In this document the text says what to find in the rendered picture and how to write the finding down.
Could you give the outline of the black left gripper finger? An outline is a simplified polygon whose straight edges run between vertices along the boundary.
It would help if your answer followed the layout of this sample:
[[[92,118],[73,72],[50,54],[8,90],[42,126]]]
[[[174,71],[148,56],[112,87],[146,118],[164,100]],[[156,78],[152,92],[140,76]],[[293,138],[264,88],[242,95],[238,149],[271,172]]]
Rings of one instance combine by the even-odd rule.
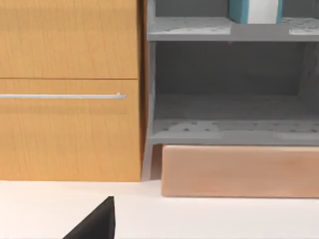
[[[63,239],[115,239],[114,196],[107,197]]]

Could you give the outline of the wooden cupboard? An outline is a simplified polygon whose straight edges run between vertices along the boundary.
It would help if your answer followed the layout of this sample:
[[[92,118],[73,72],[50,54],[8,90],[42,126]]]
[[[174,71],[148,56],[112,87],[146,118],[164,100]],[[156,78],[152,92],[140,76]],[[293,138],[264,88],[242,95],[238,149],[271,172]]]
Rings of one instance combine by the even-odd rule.
[[[140,104],[140,140],[141,140],[141,148],[142,148],[142,160],[141,160],[141,169],[142,169],[142,161],[143,161],[143,152],[144,152],[144,142],[145,142],[145,31],[144,31],[144,0],[137,0],[138,1],[138,59],[139,59],[139,74],[138,77],[135,79],[119,79],[119,80],[138,80],[139,82],[139,104]],[[43,79],[43,78],[12,78],[12,79]],[[90,80],[90,79],[48,79],[45,80]],[[117,80],[117,79],[92,79],[92,80]]]

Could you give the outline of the pale wooden drawer front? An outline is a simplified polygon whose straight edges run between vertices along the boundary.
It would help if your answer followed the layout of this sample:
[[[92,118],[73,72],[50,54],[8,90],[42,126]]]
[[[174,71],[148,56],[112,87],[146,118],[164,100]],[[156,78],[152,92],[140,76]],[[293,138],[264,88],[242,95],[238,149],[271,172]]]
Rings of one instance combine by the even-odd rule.
[[[319,147],[166,145],[167,197],[319,198]]]

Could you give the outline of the plain wooden drawer front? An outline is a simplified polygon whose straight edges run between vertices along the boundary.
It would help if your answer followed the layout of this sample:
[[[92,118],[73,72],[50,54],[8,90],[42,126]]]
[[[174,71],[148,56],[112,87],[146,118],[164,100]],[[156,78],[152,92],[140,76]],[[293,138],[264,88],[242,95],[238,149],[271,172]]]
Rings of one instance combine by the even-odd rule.
[[[0,0],[0,78],[137,78],[137,7],[137,0]]]

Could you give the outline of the grey open shelf unit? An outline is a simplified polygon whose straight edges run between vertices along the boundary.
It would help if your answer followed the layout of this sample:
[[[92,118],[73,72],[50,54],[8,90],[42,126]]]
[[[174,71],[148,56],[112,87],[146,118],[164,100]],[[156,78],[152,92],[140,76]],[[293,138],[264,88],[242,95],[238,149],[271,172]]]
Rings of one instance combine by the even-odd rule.
[[[143,180],[155,145],[319,146],[319,0],[253,0],[273,24],[237,23],[241,0],[144,1]]]

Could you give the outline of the teal and white book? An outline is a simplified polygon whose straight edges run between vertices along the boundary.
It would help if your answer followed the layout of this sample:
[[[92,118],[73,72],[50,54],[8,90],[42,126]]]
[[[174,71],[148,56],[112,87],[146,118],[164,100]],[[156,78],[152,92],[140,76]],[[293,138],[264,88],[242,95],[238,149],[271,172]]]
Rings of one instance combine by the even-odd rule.
[[[228,0],[228,17],[239,24],[279,24],[283,0]]]

